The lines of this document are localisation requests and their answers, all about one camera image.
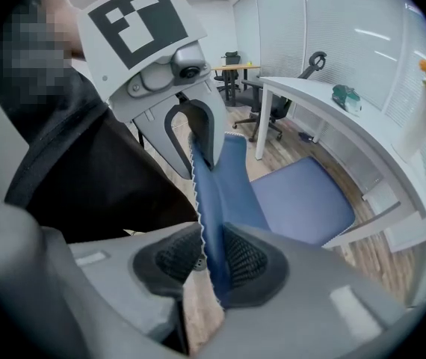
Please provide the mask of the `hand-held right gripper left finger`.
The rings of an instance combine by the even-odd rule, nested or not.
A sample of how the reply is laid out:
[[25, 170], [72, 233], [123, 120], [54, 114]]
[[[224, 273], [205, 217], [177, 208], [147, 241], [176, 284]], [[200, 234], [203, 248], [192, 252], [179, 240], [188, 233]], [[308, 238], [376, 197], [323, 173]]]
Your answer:
[[21, 359], [183, 359], [184, 283], [202, 252], [187, 222], [69, 244], [0, 203], [0, 327]]

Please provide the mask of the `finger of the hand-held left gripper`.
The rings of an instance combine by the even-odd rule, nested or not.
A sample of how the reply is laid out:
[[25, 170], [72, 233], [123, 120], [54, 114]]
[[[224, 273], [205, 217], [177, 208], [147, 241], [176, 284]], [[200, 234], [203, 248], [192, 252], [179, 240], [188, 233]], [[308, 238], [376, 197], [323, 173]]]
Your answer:
[[226, 106], [211, 80], [205, 80], [177, 93], [180, 111], [187, 117], [206, 166], [218, 163], [226, 129]]

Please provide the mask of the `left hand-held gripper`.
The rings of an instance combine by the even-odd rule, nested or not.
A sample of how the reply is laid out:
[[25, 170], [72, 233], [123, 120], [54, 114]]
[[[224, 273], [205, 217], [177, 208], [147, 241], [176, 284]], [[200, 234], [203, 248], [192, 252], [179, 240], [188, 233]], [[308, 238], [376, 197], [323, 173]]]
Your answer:
[[[175, 115], [207, 122], [206, 32], [186, 0], [98, 0], [78, 15], [93, 84], [121, 122], [134, 123], [185, 180], [191, 163], [172, 128]], [[183, 95], [185, 103], [177, 102]]]

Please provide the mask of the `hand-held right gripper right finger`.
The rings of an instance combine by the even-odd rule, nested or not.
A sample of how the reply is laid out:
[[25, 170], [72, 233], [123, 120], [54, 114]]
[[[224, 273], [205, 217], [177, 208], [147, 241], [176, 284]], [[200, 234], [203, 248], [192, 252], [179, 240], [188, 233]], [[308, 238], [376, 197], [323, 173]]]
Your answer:
[[225, 223], [223, 324], [194, 359], [386, 359], [418, 314], [323, 248]]

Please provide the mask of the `person's left forearm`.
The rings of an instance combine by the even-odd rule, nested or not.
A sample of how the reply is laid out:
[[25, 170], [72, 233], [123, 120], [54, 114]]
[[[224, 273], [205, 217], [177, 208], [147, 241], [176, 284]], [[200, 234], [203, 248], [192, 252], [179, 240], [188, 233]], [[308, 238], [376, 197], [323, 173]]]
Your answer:
[[65, 5], [54, 12], [56, 34], [63, 41], [68, 53], [74, 58], [84, 59], [83, 47], [80, 40], [77, 16], [79, 9]]

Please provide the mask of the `black office chair with headrest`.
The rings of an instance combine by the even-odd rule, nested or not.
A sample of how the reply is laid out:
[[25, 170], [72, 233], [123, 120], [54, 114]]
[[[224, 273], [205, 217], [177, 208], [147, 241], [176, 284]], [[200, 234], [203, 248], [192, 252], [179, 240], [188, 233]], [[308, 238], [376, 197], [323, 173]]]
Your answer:
[[[309, 58], [307, 68], [297, 78], [308, 79], [314, 72], [322, 70], [326, 64], [326, 57], [327, 54], [322, 51], [313, 53]], [[236, 129], [238, 124], [255, 123], [253, 133], [249, 137], [249, 142], [254, 142], [256, 140], [260, 123], [263, 83], [259, 81], [244, 80], [244, 85], [246, 88], [235, 97], [235, 102], [237, 104], [250, 106], [250, 115], [246, 119], [235, 121], [232, 128]], [[290, 99], [273, 95], [268, 127], [277, 132], [278, 141], [280, 141], [283, 137], [283, 131], [279, 129], [275, 123], [277, 120], [282, 120], [287, 116], [291, 104], [292, 101]]]

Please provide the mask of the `white desk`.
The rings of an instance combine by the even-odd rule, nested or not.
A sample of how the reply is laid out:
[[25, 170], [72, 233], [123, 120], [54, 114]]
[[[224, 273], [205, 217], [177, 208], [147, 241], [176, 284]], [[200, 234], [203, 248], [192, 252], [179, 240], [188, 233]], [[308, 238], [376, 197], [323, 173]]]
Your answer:
[[311, 111], [342, 133], [375, 166], [391, 188], [396, 202], [372, 219], [350, 228], [324, 244], [345, 245], [384, 232], [392, 252], [426, 241], [426, 176], [422, 158], [405, 162], [393, 147], [401, 134], [397, 125], [367, 101], [358, 115], [341, 109], [332, 99], [333, 86], [290, 77], [263, 77], [262, 110], [256, 142], [256, 159], [264, 153], [272, 99], [282, 96]]

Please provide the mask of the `round wooden table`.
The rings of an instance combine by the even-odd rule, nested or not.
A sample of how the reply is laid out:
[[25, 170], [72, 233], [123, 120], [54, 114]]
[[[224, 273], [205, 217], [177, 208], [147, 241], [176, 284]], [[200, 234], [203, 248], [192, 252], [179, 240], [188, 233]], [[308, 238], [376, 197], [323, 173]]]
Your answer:
[[[243, 79], [241, 81], [241, 83], [243, 85], [246, 85], [246, 80], [247, 80], [247, 71], [248, 70], [258, 70], [261, 67], [259, 65], [253, 65], [251, 67], [247, 66], [247, 64], [233, 64], [233, 65], [224, 65], [224, 66], [219, 66], [219, 67], [212, 67], [211, 71], [215, 71], [218, 70], [219, 72], [222, 71], [233, 71], [233, 70], [237, 70], [237, 71], [243, 71]], [[236, 89], [235, 89], [235, 83], [233, 81], [230, 82], [229, 84], [229, 89], [225, 90], [225, 105], [229, 106], [229, 107], [235, 107], [235, 98], [236, 98]]]

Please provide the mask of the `person's black clothing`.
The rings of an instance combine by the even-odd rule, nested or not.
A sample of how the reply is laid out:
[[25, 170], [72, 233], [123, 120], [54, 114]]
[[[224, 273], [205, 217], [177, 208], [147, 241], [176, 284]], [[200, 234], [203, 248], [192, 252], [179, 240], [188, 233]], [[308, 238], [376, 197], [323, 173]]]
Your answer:
[[69, 243], [148, 233], [197, 214], [71, 66], [54, 12], [70, 0], [0, 0], [0, 106], [28, 144], [6, 202]]

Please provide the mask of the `green tissue pack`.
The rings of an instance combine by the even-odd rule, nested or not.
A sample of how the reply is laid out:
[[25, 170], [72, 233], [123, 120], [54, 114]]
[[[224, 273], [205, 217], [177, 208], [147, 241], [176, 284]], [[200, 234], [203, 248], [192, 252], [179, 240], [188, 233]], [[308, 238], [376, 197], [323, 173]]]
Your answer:
[[341, 109], [354, 116], [360, 116], [362, 102], [359, 94], [346, 85], [335, 85], [332, 92], [332, 100]]

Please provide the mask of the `white vase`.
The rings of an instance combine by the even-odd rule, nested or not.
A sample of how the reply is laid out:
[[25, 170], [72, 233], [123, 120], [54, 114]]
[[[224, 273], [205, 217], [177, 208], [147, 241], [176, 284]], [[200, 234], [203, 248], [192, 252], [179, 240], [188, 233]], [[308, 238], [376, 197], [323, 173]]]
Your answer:
[[402, 128], [398, 140], [392, 146], [401, 159], [409, 163], [412, 157], [420, 150], [425, 139], [426, 86], [424, 85], [419, 96], [418, 105]]

